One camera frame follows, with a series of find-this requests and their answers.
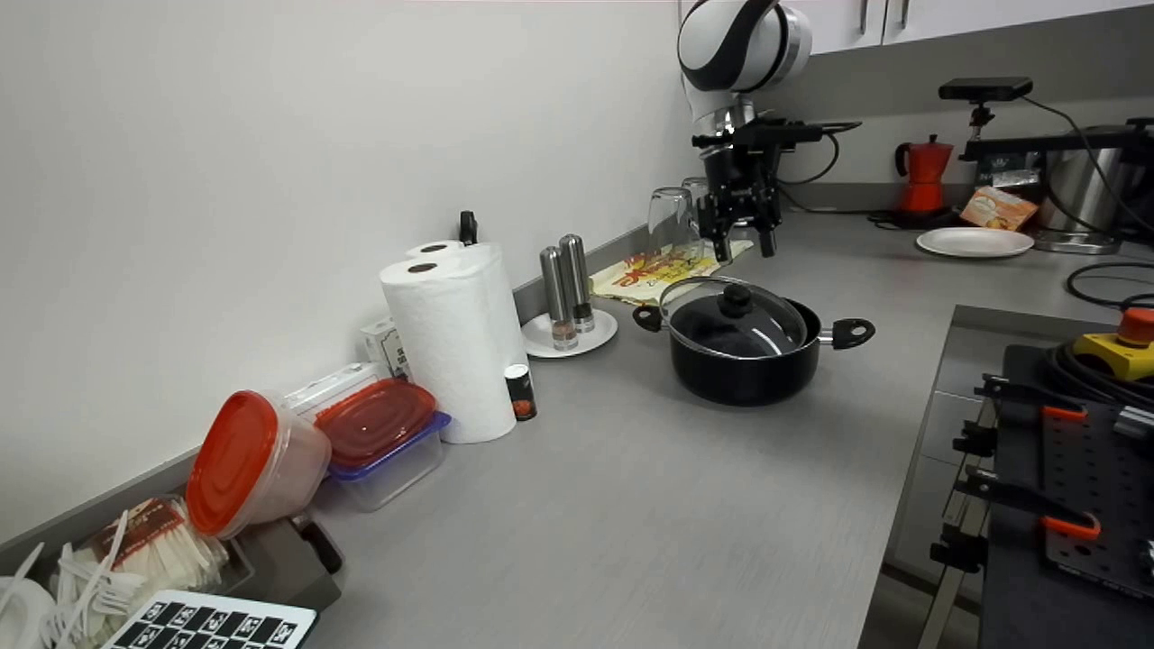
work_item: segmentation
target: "plastic container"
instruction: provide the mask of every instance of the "plastic container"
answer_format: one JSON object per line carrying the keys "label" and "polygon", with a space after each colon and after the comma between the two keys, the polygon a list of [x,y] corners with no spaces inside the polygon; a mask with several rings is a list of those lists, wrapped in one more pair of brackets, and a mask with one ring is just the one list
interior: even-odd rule
{"label": "plastic container", "polygon": [[410,438],[405,438],[401,448],[381,453],[378,461],[354,468],[354,473],[330,468],[327,482],[334,490],[342,490],[351,497],[351,503],[356,503],[356,509],[390,503],[401,490],[408,490],[410,482],[419,482],[420,477],[430,477],[445,461],[448,422],[449,417],[436,411],[420,431],[413,431]]}
{"label": "plastic container", "polygon": [[307,509],[327,473],[330,443],[264,394],[232,394],[193,453],[185,488],[188,522],[235,538]]}
{"label": "plastic container", "polygon": [[374,373],[351,365],[293,394],[293,407],[330,438],[330,468],[356,473],[413,431],[420,431],[436,399],[413,381]]}

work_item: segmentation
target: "food item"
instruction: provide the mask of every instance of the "food item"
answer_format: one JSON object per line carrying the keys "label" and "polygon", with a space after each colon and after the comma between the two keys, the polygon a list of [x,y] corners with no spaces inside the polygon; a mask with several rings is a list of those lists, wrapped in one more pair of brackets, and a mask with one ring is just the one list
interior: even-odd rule
{"label": "food item", "polygon": [[81,649],[100,644],[156,590],[221,584],[225,561],[227,546],[192,531],[185,502],[148,497],[126,509],[126,515],[115,515],[115,522],[96,531],[77,553],[63,546],[55,590],[69,615],[81,607],[73,626],[73,640]]}
{"label": "food item", "polygon": [[685,276],[716,274],[716,254],[711,241],[692,241],[669,254],[626,254],[614,265],[591,274],[591,292],[619,303],[656,303],[663,289]]}
{"label": "food item", "polygon": [[1000,186],[978,186],[964,208],[964,220],[990,232],[1022,232],[1035,211],[1038,205],[1029,198]]}

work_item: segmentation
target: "white cabinet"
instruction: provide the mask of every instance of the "white cabinet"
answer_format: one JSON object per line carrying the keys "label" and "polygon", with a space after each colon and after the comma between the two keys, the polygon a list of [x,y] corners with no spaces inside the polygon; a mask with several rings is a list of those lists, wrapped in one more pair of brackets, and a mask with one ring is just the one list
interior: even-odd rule
{"label": "white cabinet", "polygon": [[887,0],[786,0],[815,35],[815,55],[875,47]]}
{"label": "white cabinet", "polygon": [[786,0],[809,14],[815,55],[940,41],[1030,22],[1154,8],[1154,0]]}
{"label": "white cabinet", "polygon": [[887,0],[883,42],[1148,8],[1151,0]]}

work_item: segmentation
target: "black pot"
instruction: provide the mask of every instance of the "black pot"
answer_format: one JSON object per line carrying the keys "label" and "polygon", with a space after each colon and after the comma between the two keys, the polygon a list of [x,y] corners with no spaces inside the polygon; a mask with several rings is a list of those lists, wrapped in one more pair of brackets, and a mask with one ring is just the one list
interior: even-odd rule
{"label": "black pot", "polygon": [[[805,390],[818,369],[823,316],[805,303],[750,284],[723,284],[720,297],[689,300],[669,316],[639,306],[650,330],[668,321],[683,387],[716,402],[775,402]],[[833,321],[833,351],[874,337],[874,321]]]}

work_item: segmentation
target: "gray countertop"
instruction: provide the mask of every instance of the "gray countertop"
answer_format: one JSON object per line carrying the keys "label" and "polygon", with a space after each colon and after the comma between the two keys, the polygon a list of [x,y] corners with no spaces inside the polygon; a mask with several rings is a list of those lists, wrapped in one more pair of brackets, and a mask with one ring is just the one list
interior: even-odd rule
{"label": "gray countertop", "polygon": [[786,216],[780,254],[729,274],[875,337],[823,351],[805,394],[720,407],[619,312],[538,359],[539,417],[449,448],[378,513],[319,513],[345,553],[324,649],[857,644],[954,306],[1112,321],[1062,297],[1086,254],[931,259],[909,232]]}

